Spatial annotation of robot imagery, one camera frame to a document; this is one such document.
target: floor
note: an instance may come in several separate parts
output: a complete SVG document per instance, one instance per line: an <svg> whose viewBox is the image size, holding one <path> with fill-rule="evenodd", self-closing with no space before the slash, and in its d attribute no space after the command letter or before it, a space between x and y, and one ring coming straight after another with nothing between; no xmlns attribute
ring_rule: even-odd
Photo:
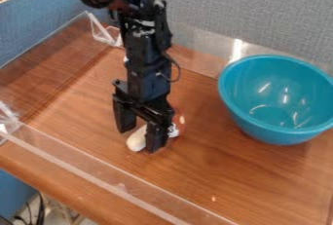
<svg viewBox="0 0 333 225"><path fill-rule="evenodd" d="M95 222L88 220L87 218L78 216L75 211L66 208L56 201L43 196L44 205L46 205L46 219L44 225L98 225ZM32 224L35 224L38 211L39 211L39 196L36 196L28 202L30 210L31 210L31 218ZM24 209L19 212L19 216L23 218L26 223L30 222L30 211L26 206ZM23 225L20 220L13 221L15 225Z"/></svg>

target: gray fabric panel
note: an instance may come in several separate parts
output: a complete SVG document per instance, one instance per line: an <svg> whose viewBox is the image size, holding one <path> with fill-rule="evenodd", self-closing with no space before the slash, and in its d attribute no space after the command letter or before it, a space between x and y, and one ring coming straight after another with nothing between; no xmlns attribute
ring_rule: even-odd
<svg viewBox="0 0 333 225"><path fill-rule="evenodd" d="M79 0L9 0L0 4L0 66L83 10ZM107 11L95 11L106 18Z"/></svg>
<svg viewBox="0 0 333 225"><path fill-rule="evenodd" d="M167 2L177 33L182 32L181 26L187 33L193 26L302 57L332 60L333 0ZM182 42L185 35L177 33Z"/></svg>

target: blue bowl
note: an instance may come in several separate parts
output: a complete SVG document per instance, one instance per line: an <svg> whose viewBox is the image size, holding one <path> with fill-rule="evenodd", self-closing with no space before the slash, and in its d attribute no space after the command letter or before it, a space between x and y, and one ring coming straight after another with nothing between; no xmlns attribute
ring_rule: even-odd
<svg viewBox="0 0 333 225"><path fill-rule="evenodd" d="M221 98L244 132L280 145L302 143L333 127L333 80L286 56L249 56L218 78Z"/></svg>

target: wooden table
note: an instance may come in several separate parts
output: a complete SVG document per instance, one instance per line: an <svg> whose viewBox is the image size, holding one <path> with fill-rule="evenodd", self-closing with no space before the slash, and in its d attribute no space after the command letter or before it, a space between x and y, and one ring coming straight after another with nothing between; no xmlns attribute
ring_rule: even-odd
<svg viewBox="0 0 333 225"><path fill-rule="evenodd" d="M186 131L153 155L127 150L129 133L115 126L123 49L92 42L84 21L1 69L0 100L32 127L234 223L332 224L333 131L290 147L253 140L217 93L226 60L179 46L169 53L183 67L169 101ZM167 224L12 142L0 147L0 167L100 224Z"/></svg>

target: bowl rim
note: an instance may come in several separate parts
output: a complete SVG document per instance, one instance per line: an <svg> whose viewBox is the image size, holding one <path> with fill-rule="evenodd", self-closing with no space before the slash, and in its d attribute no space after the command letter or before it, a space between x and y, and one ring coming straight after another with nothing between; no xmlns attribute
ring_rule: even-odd
<svg viewBox="0 0 333 225"><path fill-rule="evenodd" d="M256 125L257 127L261 127L262 129L268 130L270 129L272 131L277 131L277 132L285 132L285 133L290 133L290 134L305 134L305 133L312 133L312 132L321 132L325 131L328 129L330 129L333 127L333 117L324 122L322 124L313 126L310 128L298 128L298 129L293 129L293 128L284 128L284 127L278 127L276 125L268 124L265 122L262 122L261 120L253 118L231 101L229 94L226 92L225 86L223 86L223 82L225 82L225 78L229 74L229 72L245 61L249 60L257 60L257 59L264 59L264 58L278 58L278 59L284 59L288 61L292 61L294 63L298 63L301 66L305 66L306 68L309 68L310 70L313 70L332 85L333 87L333 78L314 65L312 65L309 62L300 60L294 57L290 56L284 56L284 55L274 55L274 54L262 54L262 55L254 55L254 56L246 56L242 57L241 59L238 59L237 61L231 62L230 64L226 65L226 67L223 68L219 76L218 76L218 92L219 92L219 96L227 106L227 108L230 109L231 112L234 112L245 121L248 121L249 123L252 123L253 125Z"/></svg>

